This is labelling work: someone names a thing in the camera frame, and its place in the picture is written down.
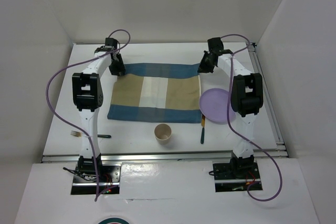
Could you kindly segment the blue tan white placemat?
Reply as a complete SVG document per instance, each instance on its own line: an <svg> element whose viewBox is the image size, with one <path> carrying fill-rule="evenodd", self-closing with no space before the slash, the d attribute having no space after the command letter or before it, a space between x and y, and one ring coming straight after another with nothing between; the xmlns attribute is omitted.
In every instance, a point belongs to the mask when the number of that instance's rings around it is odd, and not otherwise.
<svg viewBox="0 0 336 224"><path fill-rule="evenodd" d="M151 123L200 123L198 64L130 63L113 85L107 118Z"/></svg>

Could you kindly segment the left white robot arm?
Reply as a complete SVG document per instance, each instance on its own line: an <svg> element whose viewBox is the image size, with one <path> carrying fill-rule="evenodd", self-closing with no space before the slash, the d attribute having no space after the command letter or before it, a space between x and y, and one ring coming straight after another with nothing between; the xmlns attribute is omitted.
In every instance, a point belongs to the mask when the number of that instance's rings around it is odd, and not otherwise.
<svg viewBox="0 0 336 224"><path fill-rule="evenodd" d="M82 72L72 75L73 102L79 110L81 128L84 130L77 169L93 182L103 177L104 170L98 144L98 113L103 104L100 77L107 69L113 76L125 75L119 45L116 39L106 38L105 44L95 50L95 61Z"/></svg>

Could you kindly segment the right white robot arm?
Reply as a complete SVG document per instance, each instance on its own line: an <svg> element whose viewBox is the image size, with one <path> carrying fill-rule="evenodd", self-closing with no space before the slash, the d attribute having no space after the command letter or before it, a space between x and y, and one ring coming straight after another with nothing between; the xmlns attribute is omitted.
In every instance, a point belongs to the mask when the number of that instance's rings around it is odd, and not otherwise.
<svg viewBox="0 0 336 224"><path fill-rule="evenodd" d="M199 73L212 73L218 67L229 76L226 118L238 142L232 150L228 172L238 179L248 177L253 169L257 147L253 142L254 122L264 103L261 74L248 70L235 58L248 49L249 40L246 41L244 48L233 52L224 48L222 37L208 39L208 49L198 67Z"/></svg>

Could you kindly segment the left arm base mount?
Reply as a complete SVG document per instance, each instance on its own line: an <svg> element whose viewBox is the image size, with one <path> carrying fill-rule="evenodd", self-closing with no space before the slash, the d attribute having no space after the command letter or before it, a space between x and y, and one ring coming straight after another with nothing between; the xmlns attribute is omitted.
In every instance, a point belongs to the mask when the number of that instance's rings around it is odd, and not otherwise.
<svg viewBox="0 0 336 224"><path fill-rule="evenodd" d="M73 176L71 184L71 195L95 195L97 179L95 173L80 173L78 168L68 169L63 167ZM99 177L99 193L103 195L119 194L121 178L121 164L112 164L102 167Z"/></svg>

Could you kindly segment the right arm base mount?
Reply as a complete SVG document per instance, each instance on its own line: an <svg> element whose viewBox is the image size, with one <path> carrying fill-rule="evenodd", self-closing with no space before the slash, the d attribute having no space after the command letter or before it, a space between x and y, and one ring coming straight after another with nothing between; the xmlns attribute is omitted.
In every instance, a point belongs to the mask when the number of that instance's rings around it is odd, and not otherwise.
<svg viewBox="0 0 336 224"><path fill-rule="evenodd" d="M256 162L252 168L238 176L234 175L229 163L214 163L213 170L208 174L214 178L217 193L246 191L248 186L250 191L260 191L263 188Z"/></svg>

